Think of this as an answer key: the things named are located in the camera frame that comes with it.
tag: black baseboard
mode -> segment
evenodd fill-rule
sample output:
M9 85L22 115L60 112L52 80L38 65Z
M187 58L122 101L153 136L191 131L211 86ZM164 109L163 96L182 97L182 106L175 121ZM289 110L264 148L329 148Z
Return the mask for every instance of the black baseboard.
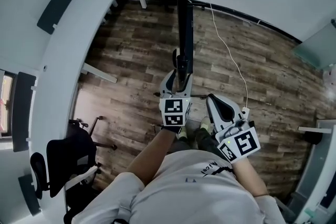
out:
M127 1L127 0L117 0L118 3L123 3L125 1ZM177 5L177 0L147 0L147 1L158 1L158 2L162 3L163 5ZM198 6L198 7L210 8L209 3L202 2L202 1L190 0L190 4L193 5L193 6ZM256 17L250 16L248 14L239 12L239 11L231 9L231 8L227 8L227 7L223 7L223 6L219 6L219 5L215 5L215 4L212 4L212 9L237 16L237 17L245 19L245 20L249 20L249 21L251 21L253 23L256 23L256 24L258 23L259 25L265 26L269 29L272 29L272 30L282 34L283 36L295 41L297 44L302 43L302 41L297 39L296 37L286 33L285 31L275 27L274 25L269 24L268 22L260 20Z

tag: shoe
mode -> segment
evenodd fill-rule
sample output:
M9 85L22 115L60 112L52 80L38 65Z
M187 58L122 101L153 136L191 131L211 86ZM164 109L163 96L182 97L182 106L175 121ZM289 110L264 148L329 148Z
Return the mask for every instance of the shoe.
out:
M211 127L211 121L209 117L204 117L199 125L200 129L205 129L207 132L209 132Z
M177 136L177 139L180 139L181 137L188 138L187 137L187 129L186 129L186 127L185 126L181 127L180 133L176 134L176 136Z

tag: floor plank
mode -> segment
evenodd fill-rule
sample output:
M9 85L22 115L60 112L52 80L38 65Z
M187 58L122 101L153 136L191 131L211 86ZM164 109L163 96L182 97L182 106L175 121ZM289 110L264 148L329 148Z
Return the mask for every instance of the floor plank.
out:
M215 20L247 81L248 107L262 145L251 162L270 193L285 200L310 152L297 127L313 127L316 117L336 118L334 102L325 94L321 74L292 55L293 41L226 14L215 12ZM138 2L128 2L113 10L108 23L99 28L86 62L117 76L118 83L81 76L75 108L75 117L90 125L103 115L93 139L119 147L115 152L98 149L97 160L103 166L97 188L106 188L155 136L161 115L153 93L172 69L171 53L178 43L174 6L149 3L142 9ZM208 10L194 9L194 45L193 94L222 94L245 105L244 83ZM206 114L204 100L193 98L192 103L189 128Z

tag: white cable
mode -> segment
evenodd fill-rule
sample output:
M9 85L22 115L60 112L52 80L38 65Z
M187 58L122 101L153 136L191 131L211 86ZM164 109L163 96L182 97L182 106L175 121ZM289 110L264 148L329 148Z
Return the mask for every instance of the white cable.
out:
M246 89L246 108L247 108L247 100L248 100L248 91L247 91L247 84L246 84L246 80L244 79L242 73L240 72L240 69L239 69L239 66L237 65L237 63L235 62L235 60L232 58L232 55L231 55L231 52L230 52L230 49L229 47L226 45L225 41L222 40L222 38L219 36L219 33L218 33L218 30L217 30L217 26L216 26L216 23L215 23L215 16L214 16L214 11L212 10L212 5L211 5L211 0L210 0L210 8L211 8L211 13L212 13L212 19L214 21L214 25L215 25L215 28L216 28L216 32L217 32L217 36L220 38L220 40L224 43L224 45L226 46L228 52L229 52L229 55L231 57L231 60L235 63L237 69L238 69L238 72L240 74L240 76L242 77L244 83L245 83L245 89Z

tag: gray pants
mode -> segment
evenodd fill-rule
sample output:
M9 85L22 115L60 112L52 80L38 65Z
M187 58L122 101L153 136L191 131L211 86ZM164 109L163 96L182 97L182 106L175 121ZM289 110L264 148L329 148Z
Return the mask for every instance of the gray pants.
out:
M205 130L204 128L197 129L194 132L194 136L196 138L199 150L211 152L213 154L216 154L218 157L227 160L225 156L217 148L216 145L217 141L212 139L207 130ZM189 145L188 139L182 136L180 139L176 140L172 144L171 148L168 151L168 154L177 151L187 151L187 150L192 150L192 147Z

